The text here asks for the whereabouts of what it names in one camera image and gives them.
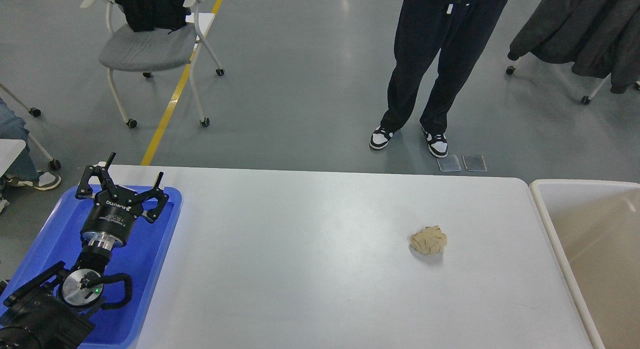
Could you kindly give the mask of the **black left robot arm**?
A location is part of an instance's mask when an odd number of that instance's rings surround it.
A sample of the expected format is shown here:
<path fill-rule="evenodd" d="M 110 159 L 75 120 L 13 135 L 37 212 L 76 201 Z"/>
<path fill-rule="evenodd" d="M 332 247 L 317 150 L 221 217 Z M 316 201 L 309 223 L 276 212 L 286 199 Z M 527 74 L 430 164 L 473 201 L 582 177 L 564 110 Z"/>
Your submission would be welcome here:
<path fill-rule="evenodd" d="M 153 224 L 169 195 L 161 188 L 163 172 L 153 187 L 137 192 L 117 185 L 109 174 L 115 159 L 88 165 L 75 198 L 93 202 L 82 229 L 82 249 L 71 269 L 59 261 L 12 292 L 3 304 L 3 349 L 77 349 L 95 329 L 90 318 L 99 310 L 118 310 L 134 295 L 128 273 L 106 274 L 112 251 L 125 247 L 139 218 Z"/>

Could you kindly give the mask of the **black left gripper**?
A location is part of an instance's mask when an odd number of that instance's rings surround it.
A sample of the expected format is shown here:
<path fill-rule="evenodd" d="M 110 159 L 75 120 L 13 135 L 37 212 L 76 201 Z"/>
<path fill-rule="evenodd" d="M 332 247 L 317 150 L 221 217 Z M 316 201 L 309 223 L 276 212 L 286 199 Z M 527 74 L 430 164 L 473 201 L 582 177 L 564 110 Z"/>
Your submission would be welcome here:
<path fill-rule="evenodd" d="M 129 187 L 115 185 L 109 167 L 117 154 L 112 151 L 104 165 L 87 165 L 77 185 L 75 198 L 92 199 L 93 206 L 80 230 L 83 246 L 106 250 L 122 248 L 128 244 L 135 222 L 139 217 L 153 224 L 162 214 L 169 196 L 160 188 L 163 172 L 158 172 L 151 189 L 135 192 Z M 90 179 L 97 178 L 101 191 L 94 192 Z M 143 203 L 155 199 L 157 205 L 144 209 Z"/>

